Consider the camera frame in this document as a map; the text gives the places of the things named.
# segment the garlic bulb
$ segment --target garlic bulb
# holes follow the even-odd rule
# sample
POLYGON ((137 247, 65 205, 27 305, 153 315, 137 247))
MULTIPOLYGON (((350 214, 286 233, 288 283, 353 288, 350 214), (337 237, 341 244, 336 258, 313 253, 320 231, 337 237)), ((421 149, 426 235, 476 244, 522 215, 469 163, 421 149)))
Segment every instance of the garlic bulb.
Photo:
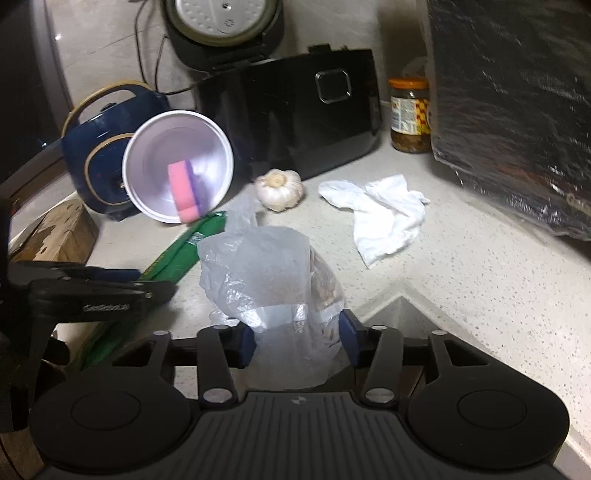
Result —
POLYGON ((255 180, 256 196, 261 203, 274 212, 296 206, 304 196, 304 185, 293 170, 273 168, 255 180))

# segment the wall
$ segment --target wall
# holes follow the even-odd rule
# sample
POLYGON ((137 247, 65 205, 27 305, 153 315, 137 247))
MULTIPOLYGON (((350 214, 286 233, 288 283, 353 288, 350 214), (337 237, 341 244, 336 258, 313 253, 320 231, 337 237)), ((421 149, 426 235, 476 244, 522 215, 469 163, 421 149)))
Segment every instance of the wall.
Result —
POLYGON ((426 54, 415 0, 284 0, 285 36, 277 54, 307 51, 308 45, 371 48, 380 91, 414 57, 426 54))
MULTIPOLYGON (((126 0, 47 0, 73 101, 121 79, 140 79, 135 55, 134 17, 140 2, 126 0)), ((308 45, 374 51, 382 98, 387 76, 400 72, 425 49, 415 0, 284 0, 285 35, 275 56, 306 52, 308 45)), ((151 0, 140 21, 142 56, 153 84, 154 62, 164 34, 158 5, 151 0)), ((164 48, 160 87, 187 86, 191 78, 170 45, 164 48)), ((192 108, 190 95, 172 98, 175 108, 192 108)))

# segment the screw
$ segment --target screw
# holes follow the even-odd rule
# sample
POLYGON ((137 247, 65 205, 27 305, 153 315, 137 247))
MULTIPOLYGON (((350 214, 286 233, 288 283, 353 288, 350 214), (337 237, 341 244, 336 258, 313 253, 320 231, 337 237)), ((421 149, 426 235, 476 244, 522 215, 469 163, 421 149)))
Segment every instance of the screw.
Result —
POLYGON ((232 398, 232 392, 226 388, 210 388, 203 394, 209 403, 226 403, 232 398))
POLYGON ((372 388, 365 392, 365 398, 374 403, 388 403, 396 398, 396 395, 387 388, 372 388))

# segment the crumpled paper towel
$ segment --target crumpled paper towel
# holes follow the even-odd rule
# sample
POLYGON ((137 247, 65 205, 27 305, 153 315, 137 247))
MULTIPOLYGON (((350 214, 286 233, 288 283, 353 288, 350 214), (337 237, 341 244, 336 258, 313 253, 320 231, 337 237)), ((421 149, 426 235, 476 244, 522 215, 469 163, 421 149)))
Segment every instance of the crumpled paper towel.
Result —
POLYGON ((430 203, 421 192, 408 191, 403 175, 363 188, 347 180, 324 181, 318 193, 337 208, 353 210, 353 241, 367 267, 416 239, 430 203))

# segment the appliance handle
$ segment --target appliance handle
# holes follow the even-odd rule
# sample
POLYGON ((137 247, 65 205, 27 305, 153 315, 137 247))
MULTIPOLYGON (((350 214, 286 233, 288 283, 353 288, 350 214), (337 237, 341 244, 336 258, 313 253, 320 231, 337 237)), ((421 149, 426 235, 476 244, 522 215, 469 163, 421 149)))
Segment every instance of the appliance handle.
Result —
POLYGON ((138 96, 144 92, 153 92, 147 83, 138 82, 137 80, 122 80, 121 82, 113 83, 112 85, 101 88, 97 92, 82 100, 82 102, 68 114, 68 117, 64 122, 64 126, 61 129, 61 136, 65 137, 70 130, 80 125, 80 115, 84 110, 86 110, 88 106, 107 96, 108 94, 118 92, 119 90, 127 90, 133 93, 135 96, 138 96))

